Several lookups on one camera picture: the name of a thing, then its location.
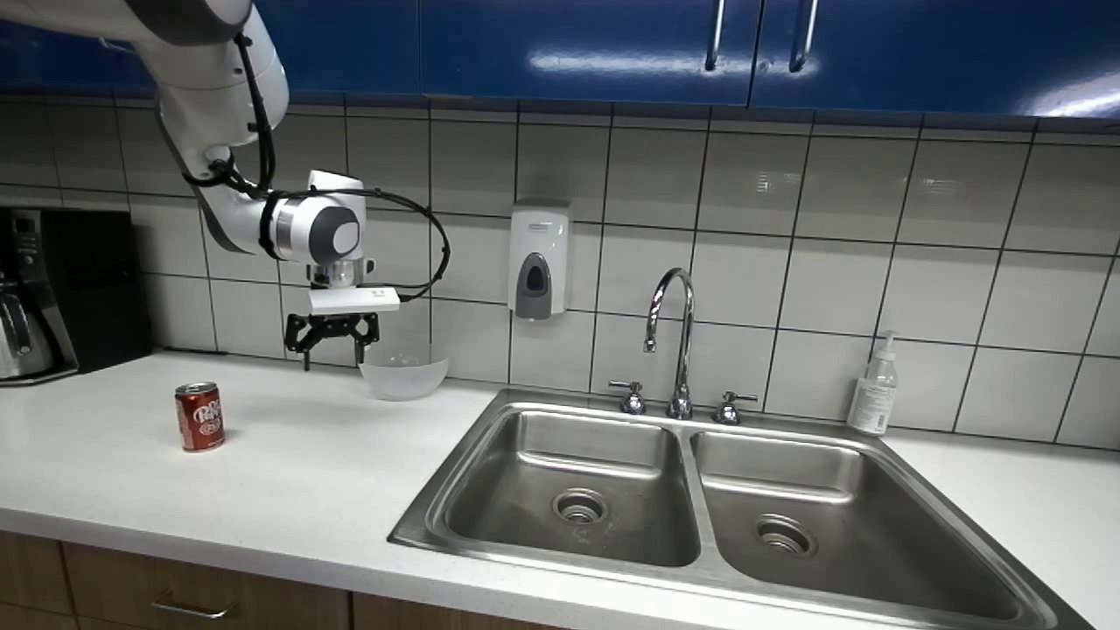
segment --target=white countertop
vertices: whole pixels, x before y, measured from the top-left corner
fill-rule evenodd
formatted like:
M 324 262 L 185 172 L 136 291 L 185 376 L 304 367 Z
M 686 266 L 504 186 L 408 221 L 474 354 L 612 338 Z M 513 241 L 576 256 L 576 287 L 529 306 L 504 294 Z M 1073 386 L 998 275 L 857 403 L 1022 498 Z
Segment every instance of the white countertop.
M 218 382 L 231 442 L 185 455 L 170 393 Z M 0 528 L 553 626 L 863 626 L 390 546 L 494 389 L 375 403 L 345 373 L 156 354 L 0 389 Z M 890 445 L 1089 621 L 1120 630 L 1120 455 L 891 434 Z

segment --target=stainless steel sink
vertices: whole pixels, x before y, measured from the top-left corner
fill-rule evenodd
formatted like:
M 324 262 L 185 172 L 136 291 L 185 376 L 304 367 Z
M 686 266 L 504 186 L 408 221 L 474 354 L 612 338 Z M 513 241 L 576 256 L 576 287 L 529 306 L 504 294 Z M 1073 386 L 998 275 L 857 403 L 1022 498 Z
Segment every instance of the stainless steel sink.
M 882 442 L 497 394 L 390 532 L 891 626 L 1089 626 Z

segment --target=soda can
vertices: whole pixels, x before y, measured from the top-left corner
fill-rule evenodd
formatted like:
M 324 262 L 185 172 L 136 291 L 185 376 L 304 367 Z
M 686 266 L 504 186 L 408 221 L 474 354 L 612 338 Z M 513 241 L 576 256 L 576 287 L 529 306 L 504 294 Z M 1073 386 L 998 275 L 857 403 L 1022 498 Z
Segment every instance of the soda can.
M 206 452 L 224 445 L 220 394 L 214 382 L 190 382 L 173 389 L 182 452 Z

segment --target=backsplash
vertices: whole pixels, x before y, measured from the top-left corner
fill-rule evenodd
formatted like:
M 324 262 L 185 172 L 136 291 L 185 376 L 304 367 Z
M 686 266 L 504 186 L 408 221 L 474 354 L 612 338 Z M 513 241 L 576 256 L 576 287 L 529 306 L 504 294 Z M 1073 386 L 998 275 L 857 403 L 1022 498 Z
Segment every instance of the backsplash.
M 276 144 L 278 186 L 313 165 L 432 201 L 451 269 L 380 332 L 383 348 L 429 338 L 456 376 L 642 382 L 663 397 L 680 326 L 642 354 L 642 306 L 686 266 L 701 407 L 731 389 L 770 414 L 838 421 L 891 327 L 891 423 L 1120 448 L 1116 131 L 323 103 L 294 108 Z M 568 200 L 576 221 L 557 320 L 504 306 L 513 200 Z M 4 96 L 0 201 L 129 208 L 165 346 L 283 358 L 304 273 L 203 234 L 150 103 Z M 378 275 L 424 280 L 438 239 L 400 208 L 368 218 Z

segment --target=kitchen sink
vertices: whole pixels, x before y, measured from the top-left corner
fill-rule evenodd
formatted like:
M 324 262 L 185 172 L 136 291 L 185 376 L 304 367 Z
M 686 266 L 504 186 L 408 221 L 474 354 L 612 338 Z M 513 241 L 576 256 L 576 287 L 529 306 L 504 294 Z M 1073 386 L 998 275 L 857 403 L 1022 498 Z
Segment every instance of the kitchen sink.
M 877 437 L 500 393 L 390 543 L 890 626 L 1089 626 Z

